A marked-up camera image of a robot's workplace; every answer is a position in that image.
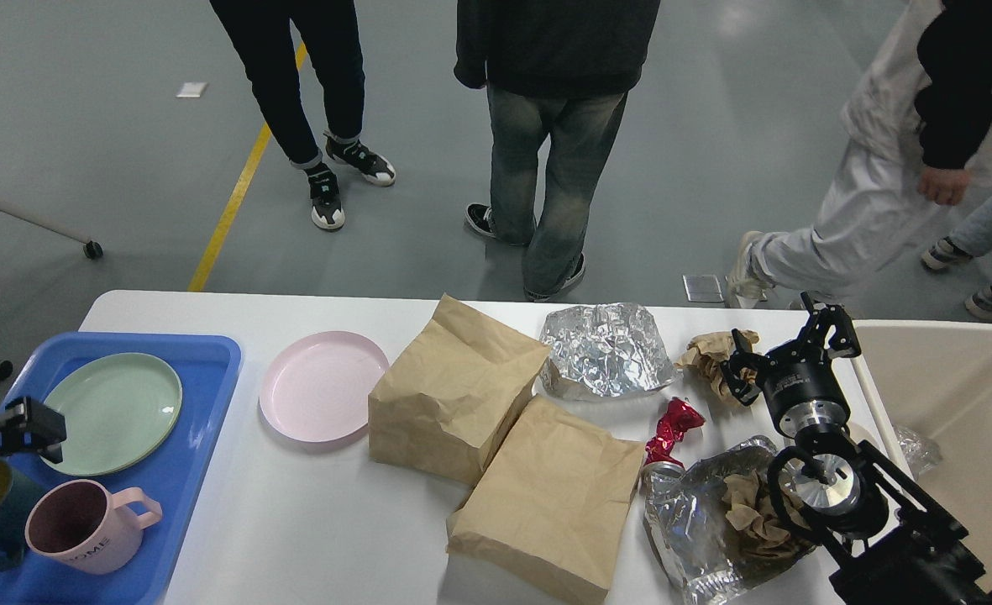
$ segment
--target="white jacket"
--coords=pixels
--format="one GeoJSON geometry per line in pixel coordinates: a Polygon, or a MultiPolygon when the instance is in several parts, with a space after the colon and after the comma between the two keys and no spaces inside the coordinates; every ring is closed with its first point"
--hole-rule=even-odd
{"type": "MultiPolygon", "coordinates": [[[[917,57],[917,45],[926,27],[940,15],[940,0],[910,0],[879,53],[842,108],[842,123],[850,138],[873,153],[919,171],[921,116],[915,95],[931,82],[917,57]]],[[[973,184],[992,187],[992,125],[967,168],[973,184]]]]}

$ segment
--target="hand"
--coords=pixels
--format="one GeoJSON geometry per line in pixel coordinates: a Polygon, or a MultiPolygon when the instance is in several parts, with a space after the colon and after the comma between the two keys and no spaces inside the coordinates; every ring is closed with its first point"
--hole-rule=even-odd
{"type": "Polygon", "coordinates": [[[921,182],[917,185],[917,192],[931,203],[938,203],[940,206],[957,206],[963,201],[965,191],[969,187],[969,179],[971,175],[968,170],[926,166],[921,172],[921,182]]]}

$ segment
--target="gray floor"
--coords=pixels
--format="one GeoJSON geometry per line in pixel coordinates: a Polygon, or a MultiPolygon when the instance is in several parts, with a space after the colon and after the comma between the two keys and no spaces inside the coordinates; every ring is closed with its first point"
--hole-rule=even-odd
{"type": "MultiPolygon", "coordinates": [[[[743,231],[810,221],[846,142],[838,110],[901,9],[664,3],[596,192],[586,279],[564,300],[692,306],[684,273],[722,276],[743,231]]],[[[323,233],[273,142],[205,290],[519,300],[520,251],[462,226],[465,204],[487,197],[491,132],[483,93],[450,74],[453,1],[359,1],[358,12],[365,141],[399,182],[380,189],[340,171],[349,223],[323,233]]],[[[319,131],[310,69],[302,81],[319,131]]],[[[261,122],[206,3],[0,3],[0,196],[107,251],[89,261],[72,241],[0,218],[0,359],[22,367],[103,292],[185,290],[261,122]],[[174,98],[185,81],[210,85],[199,100],[174,98]]],[[[992,279],[992,256],[928,276],[913,252],[869,284],[856,313],[968,320],[961,300],[992,279]]]]}

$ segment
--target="plate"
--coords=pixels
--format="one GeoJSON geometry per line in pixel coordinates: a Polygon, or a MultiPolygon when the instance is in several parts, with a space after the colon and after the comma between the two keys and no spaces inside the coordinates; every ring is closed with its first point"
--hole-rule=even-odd
{"type": "Polygon", "coordinates": [[[384,352],[361,334],[311,334],[272,361],[260,410],[291,439],[316,444],[346,437],[369,424],[369,391],[387,367],[384,352]]]}
{"type": "Polygon", "coordinates": [[[107,475],[163,443],[181,412],[181,381],[159,357],[116,353],[77,368],[44,405],[66,418],[62,462],[44,462],[73,477],[107,475]]]}

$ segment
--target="black jacket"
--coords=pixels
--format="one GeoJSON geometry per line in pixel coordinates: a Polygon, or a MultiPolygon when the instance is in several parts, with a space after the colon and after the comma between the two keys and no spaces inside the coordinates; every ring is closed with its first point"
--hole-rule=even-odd
{"type": "Polygon", "coordinates": [[[539,98],[629,91],[641,77],[660,0],[458,0],[458,64],[485,82],[539,98]]]}
{"type": "Polygon", "coordinates": [[[992,0],[946,0],[917,46],[932,84],[918,92],[922,159],[959,169],[992,125],[992,0]]]}

